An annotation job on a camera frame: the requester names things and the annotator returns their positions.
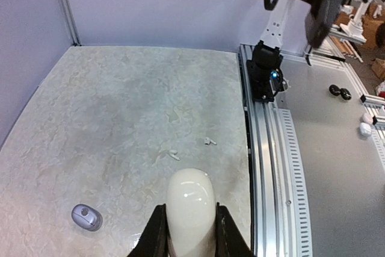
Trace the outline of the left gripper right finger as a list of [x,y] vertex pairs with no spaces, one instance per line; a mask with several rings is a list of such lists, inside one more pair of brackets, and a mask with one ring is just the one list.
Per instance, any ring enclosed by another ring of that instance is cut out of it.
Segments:
[[226,206],[216,205],[215,217],[215,256],[247,257],[254,256],[241,235]]

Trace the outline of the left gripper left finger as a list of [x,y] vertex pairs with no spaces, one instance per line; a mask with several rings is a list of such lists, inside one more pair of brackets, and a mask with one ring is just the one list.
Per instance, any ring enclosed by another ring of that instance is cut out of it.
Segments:
[[168,256],[166,205],[157,205],[128,257]]

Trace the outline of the white earbud charging case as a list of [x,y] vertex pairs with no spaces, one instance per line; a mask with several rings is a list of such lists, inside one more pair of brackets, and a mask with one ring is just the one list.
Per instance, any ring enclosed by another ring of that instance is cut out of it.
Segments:
[[170,256],[215,255],[216,204],[207,173],[190,168],[172,175],[166,216]]

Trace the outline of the purple earbud charging case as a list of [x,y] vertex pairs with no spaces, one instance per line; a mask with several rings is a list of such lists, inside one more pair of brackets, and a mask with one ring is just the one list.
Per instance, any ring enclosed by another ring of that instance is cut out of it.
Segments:
[[80,228],[90,232],[96,232],[102,227],[101,213],[85,204],[77,204],[72,209],[71,217]]

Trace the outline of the white stem earbud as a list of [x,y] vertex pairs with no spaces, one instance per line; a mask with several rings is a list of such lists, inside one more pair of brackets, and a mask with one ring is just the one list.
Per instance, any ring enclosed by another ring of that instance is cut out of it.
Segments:
[[215,141],[213,141],[213,139],[209,138],[209,137],[205,137],[204,139],[204,144],[205,145],[214,145],[216,146],[217,143]]
[[177,151],[177,150],[173,150],[173,149],[169,150],[169,151],[168,151],[168,155],[169,155],[171,158],[175,159],[176,161],[180,161],[180,158],[179,158],[179,156],[178,156],[178,151]]

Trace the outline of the black earbud case background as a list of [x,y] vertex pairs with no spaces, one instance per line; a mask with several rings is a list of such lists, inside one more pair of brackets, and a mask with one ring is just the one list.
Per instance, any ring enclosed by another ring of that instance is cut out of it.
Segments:
[[332,84],[329,86],[328,90],[333,96],[341,96],[345,101],[350,101],[352,98],[352,95],[347,88],[339,88],[337,85]]

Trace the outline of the white earbud case background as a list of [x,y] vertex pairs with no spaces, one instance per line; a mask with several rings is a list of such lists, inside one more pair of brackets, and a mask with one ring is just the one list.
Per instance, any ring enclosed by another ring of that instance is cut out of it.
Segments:
[[363,113],[360,118],[359,133],[363,138],[369,138],[373,131],[373,118],[369,113]]

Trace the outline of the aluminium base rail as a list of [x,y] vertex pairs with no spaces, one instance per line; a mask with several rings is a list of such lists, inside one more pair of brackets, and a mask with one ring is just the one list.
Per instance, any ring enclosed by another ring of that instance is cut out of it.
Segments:
[[254,256],[312,256],[309,202],[294,121],[277,102],[252,99],[247,74],[252,50],[251,45],[240,45],[238,50],[250,173],[251,251]]

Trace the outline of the left aluminium frame post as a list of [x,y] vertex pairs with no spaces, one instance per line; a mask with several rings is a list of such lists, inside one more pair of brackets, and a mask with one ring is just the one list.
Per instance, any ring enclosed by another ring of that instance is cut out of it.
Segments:
[[64,17],[69,29],[70,37],[72,39],[72,45],[81,46],[81,41],[75,24],[75,19],[73,17],[72,9],[70,7],[70,2],[69,0],[60,0],[60,3],[64,11]]

